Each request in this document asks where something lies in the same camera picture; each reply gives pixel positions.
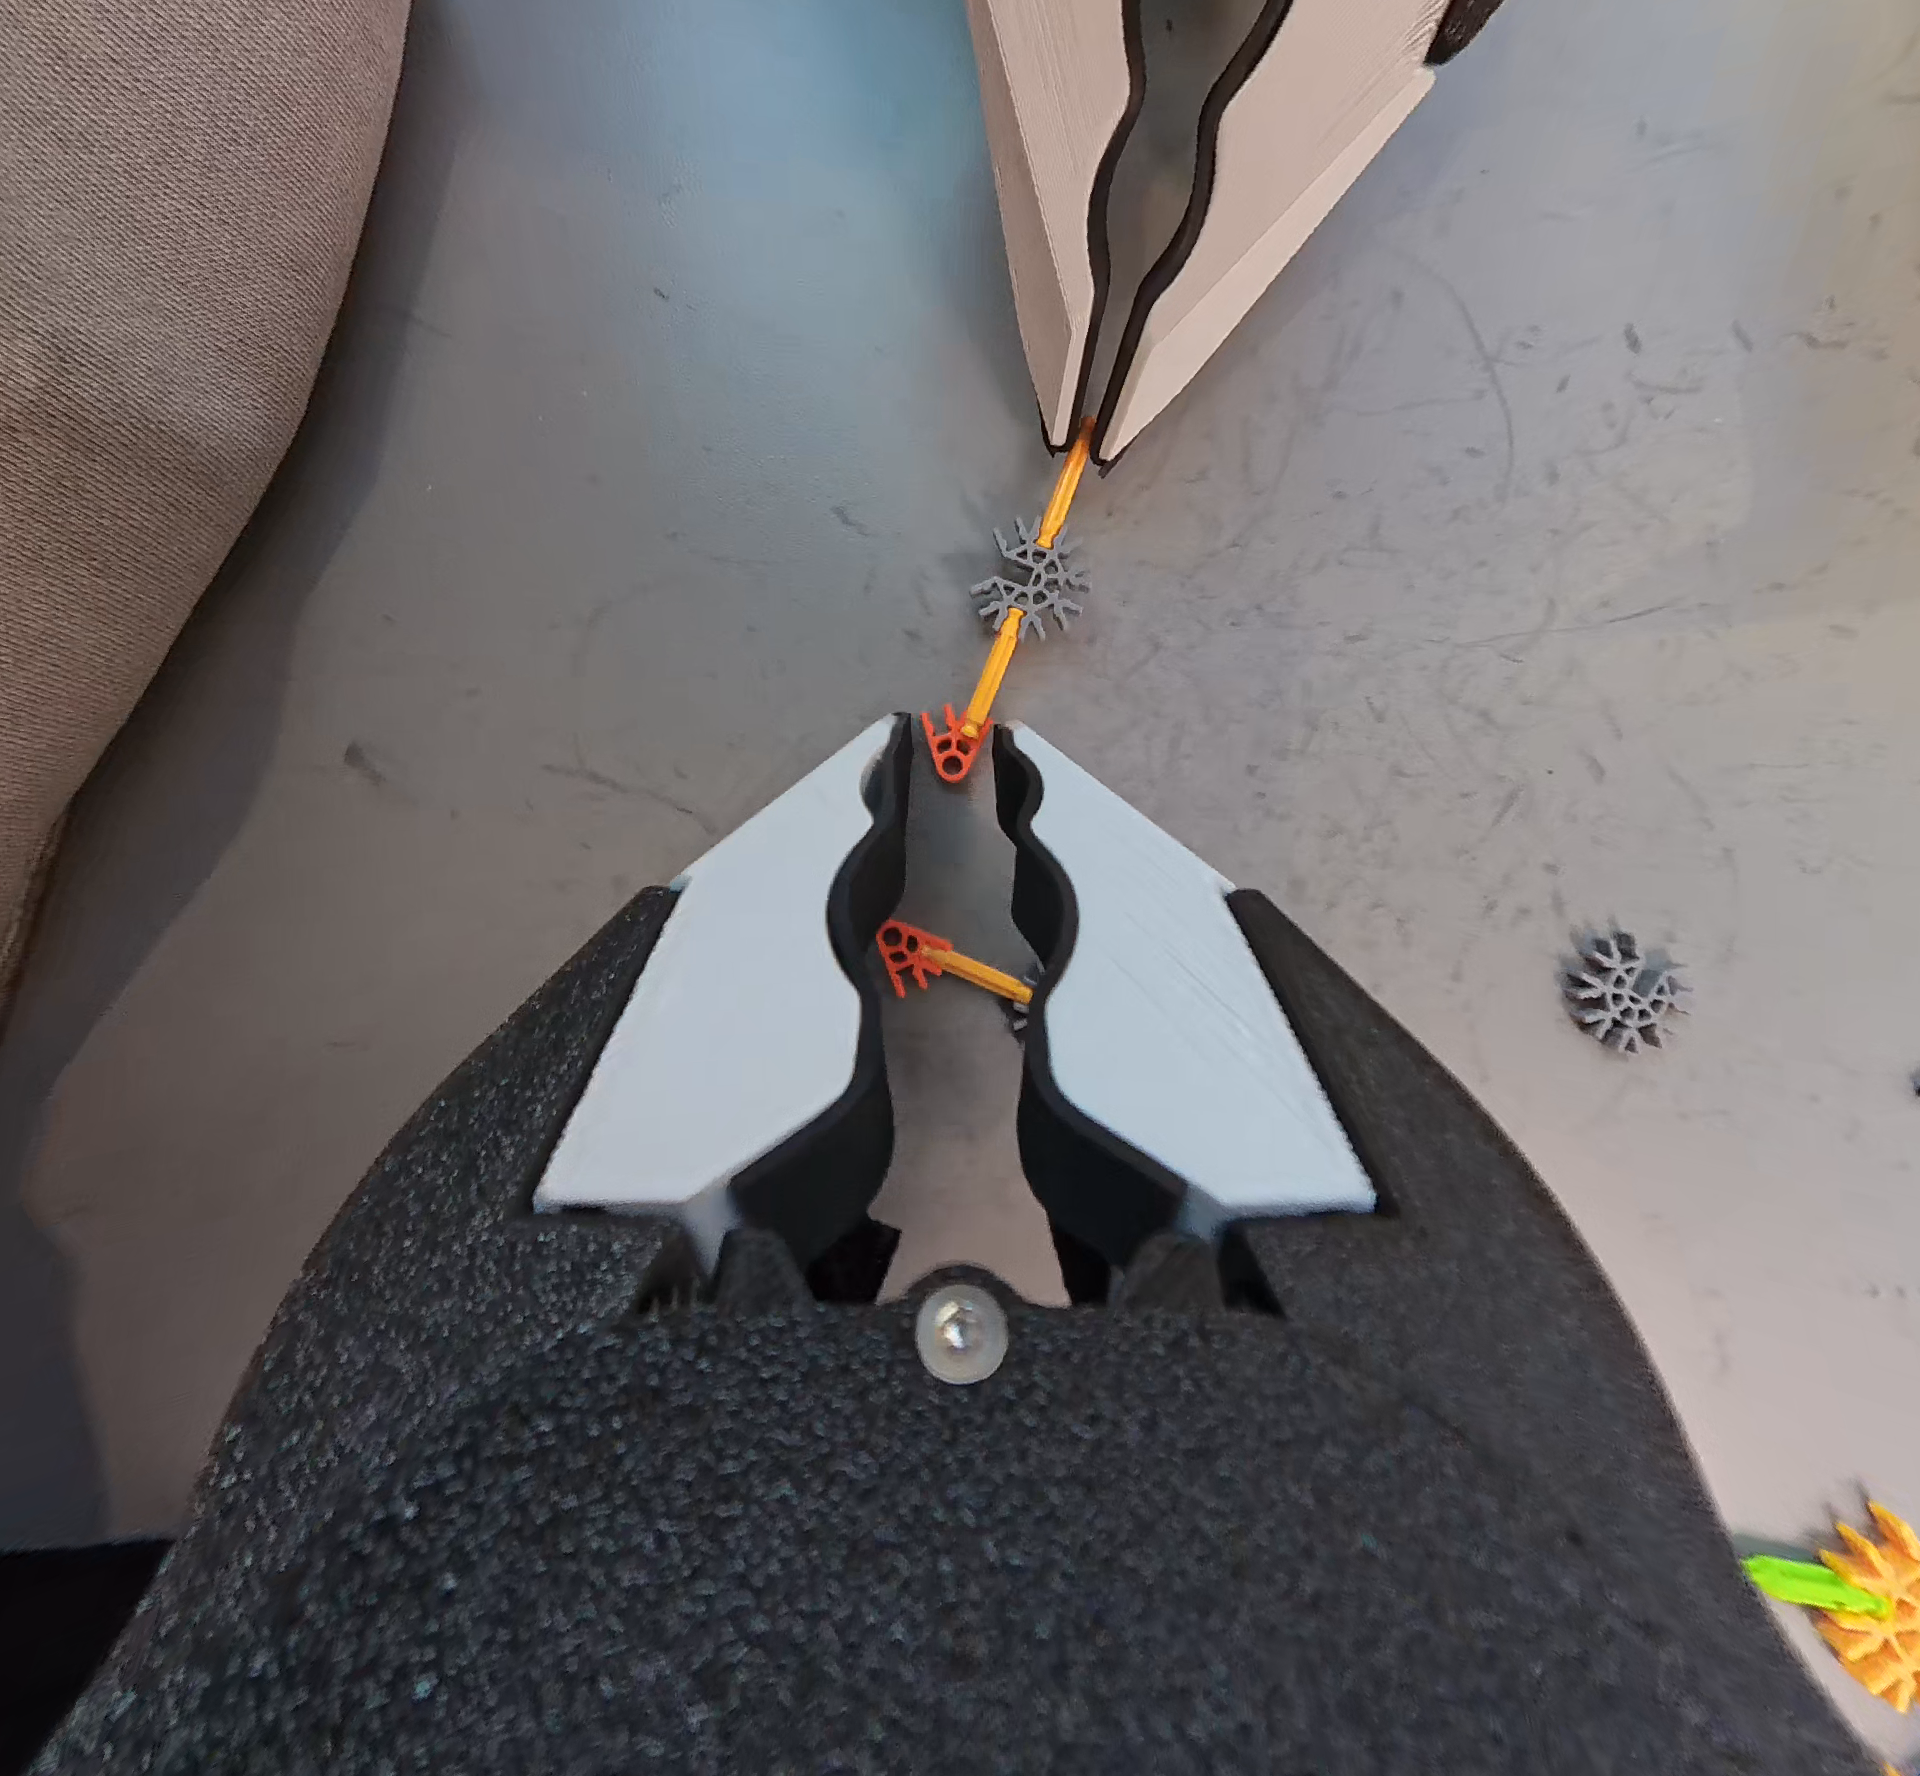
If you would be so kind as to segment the toy model with red rod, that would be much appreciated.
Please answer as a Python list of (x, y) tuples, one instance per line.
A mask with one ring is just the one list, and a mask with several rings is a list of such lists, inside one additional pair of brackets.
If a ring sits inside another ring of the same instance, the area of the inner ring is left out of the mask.
[(1835, 1521), (1834, 1548), (1812, 1560), (1746, 1556), (1749, 1586), (1802, 1608), (1835, 1669), (1861, 1693), (1914, 1716), (1920, 1709), (1920, 1539), (1883, 1501), (1867, 1501), (1869, 1529)]

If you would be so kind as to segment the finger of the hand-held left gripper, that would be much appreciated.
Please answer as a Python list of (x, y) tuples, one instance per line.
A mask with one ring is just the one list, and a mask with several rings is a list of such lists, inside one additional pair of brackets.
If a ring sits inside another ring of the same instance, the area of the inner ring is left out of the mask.
[(1454, 0), (1146, 0), (1093, 452), (1112, 463), (1432, 89)]
[(1137, 116), (1137, 0), (965, 0), (980, 100), (1048, 446), (1088, 416), (1107, 311), (1107, 187)]

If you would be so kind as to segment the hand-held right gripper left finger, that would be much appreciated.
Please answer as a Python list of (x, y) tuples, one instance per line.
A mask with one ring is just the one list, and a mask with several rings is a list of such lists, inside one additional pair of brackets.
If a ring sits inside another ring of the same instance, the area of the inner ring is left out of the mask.
[(871, 1220), (894, 1112), (871, 970), (904, 896), (908, 715), (713, 843), (535, 1185), (535, 1213), (650, 1215), (717, 1270), (741, 1227), (813, 1277)]

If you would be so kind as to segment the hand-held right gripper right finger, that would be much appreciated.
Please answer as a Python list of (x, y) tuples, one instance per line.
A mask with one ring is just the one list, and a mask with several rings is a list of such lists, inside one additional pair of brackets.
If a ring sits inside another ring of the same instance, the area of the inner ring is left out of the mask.
[(1207, 1264), (1250, 1220), (1378, 1215), (1380, 1186), (1250, 925), (1270, 911), (1024, 722), (991, 741), (1032, 955), (1019, 1170), (1072, 1306), (1154, 1240)]

